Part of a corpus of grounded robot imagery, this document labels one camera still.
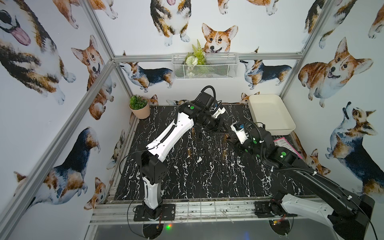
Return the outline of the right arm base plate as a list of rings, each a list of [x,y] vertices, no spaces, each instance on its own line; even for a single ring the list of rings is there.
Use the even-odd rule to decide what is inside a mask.
[[[287,213],[283,207],[274,201],[256,201],[254,202],[255,215],[258,218],[282,218],[297,217],[298,215]]]

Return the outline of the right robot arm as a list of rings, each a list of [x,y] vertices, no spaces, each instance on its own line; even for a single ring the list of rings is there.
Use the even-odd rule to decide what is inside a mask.
[[[344,240],[365,238],[375,205],[371,197],[359,197],[322,176],[297,154],[275,145],[271,133],[253,122],[234,123],[231,130],[237,138],[229,142],[237,152],[260,160],[271,172],[287,174],[323,200],[314,202],[279,191],[269,203],[256,204],[257,216],[302,216],[332,228]]]

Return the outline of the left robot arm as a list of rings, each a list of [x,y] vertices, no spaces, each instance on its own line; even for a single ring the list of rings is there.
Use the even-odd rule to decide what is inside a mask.
[[[168,173],[164,163],[170,150],[195,125],[204,131],[226,134],[223,114],[226,109],[217,101],[212,86],[201,90],[193,101],[179,105],[176,115],[166,129],[150,144],[138,160],[142,180],[144,181],[144,206],[155,212],[161,208],[161,183]]]

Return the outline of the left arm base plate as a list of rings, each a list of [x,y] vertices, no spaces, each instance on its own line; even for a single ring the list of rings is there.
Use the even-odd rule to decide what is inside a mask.
[[[142,204],[136,207],[134,221],[173,221],[175,219],[176,205],[161,204],[156,209],[150,209],[147,205]]]

